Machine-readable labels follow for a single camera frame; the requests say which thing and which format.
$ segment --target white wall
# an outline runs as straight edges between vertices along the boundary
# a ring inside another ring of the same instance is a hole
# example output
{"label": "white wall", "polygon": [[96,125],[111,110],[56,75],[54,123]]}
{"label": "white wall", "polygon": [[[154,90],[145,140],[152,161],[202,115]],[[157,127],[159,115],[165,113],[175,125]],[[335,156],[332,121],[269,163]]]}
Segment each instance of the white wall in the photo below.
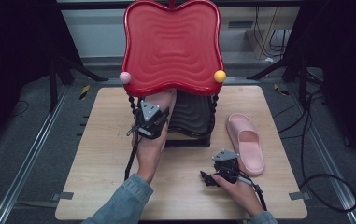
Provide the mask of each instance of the white wall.
{"label": "white wall", "polygon": [[[58,0],[58,2],[91,1],[101,2],[101,0]],[[125,32],[122,22],[124,11],[124,9],[62,11],[81,58],[123,56],[125,52]]]}

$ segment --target denim sleeve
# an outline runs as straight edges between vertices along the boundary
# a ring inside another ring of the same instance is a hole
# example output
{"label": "denim sleeve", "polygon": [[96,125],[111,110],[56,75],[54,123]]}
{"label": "denim sleeve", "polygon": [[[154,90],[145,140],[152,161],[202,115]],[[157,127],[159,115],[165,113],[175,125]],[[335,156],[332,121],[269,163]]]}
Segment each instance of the denim sleeve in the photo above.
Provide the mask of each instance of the denim sleeve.
{"label": "denim sleeve", "polygon": [[133,174],[117,188],[105,205],[82,223],[137,223],[152,193],[150,185]]}
{"label": "denim sleeve", "polygon": [[273,215],[269,212],[262,212],[250,219],[250,224],[277,224]]}

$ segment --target pink slide sandal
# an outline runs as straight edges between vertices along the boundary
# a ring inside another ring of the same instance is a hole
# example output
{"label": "pink slide sandal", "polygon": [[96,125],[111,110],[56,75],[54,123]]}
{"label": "pink slide sandal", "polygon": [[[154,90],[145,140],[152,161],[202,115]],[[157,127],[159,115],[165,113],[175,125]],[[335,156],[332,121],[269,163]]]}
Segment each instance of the pink slide sandal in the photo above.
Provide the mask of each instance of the pink slide sandal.
{"label": "pink slide sandal", "polygon": [[235,152],[247,168],[248,175],[260,175],[264,171],[263,153],[259,135],[250,119],[243,114],[232,114],[226,121],[227,133],[234,145]]}

